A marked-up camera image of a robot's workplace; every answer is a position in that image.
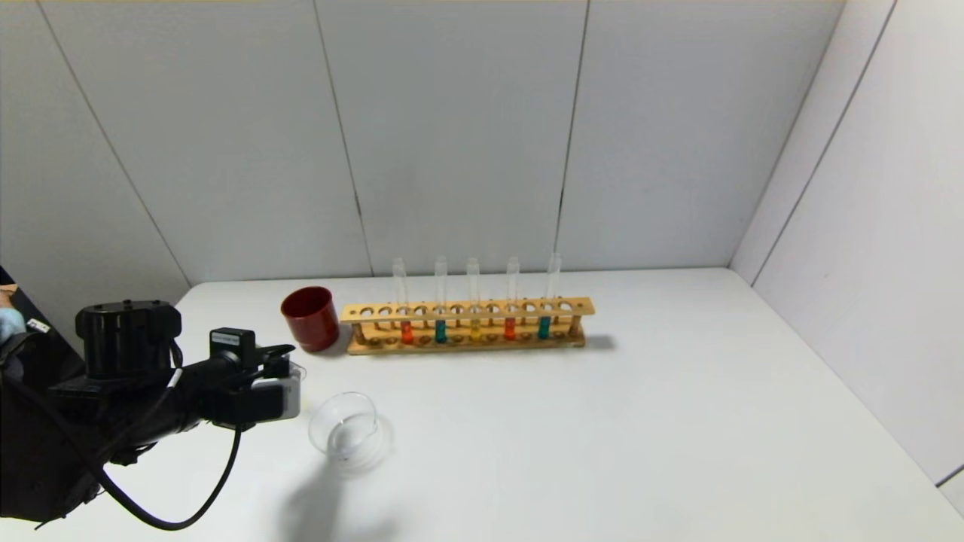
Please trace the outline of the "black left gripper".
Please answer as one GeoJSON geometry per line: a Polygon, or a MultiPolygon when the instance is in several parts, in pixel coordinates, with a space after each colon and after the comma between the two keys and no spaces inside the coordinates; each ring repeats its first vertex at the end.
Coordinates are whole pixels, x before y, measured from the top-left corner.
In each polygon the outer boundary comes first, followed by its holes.
{"type": "Polygon", "coordinates": [[[218,328],[208,336],[208,357],[187,364],[175,386],[178,399],[230,397],[250,388],[261,363],[288,360],[292,344],[256,346],[255,332],[218,328]]]}

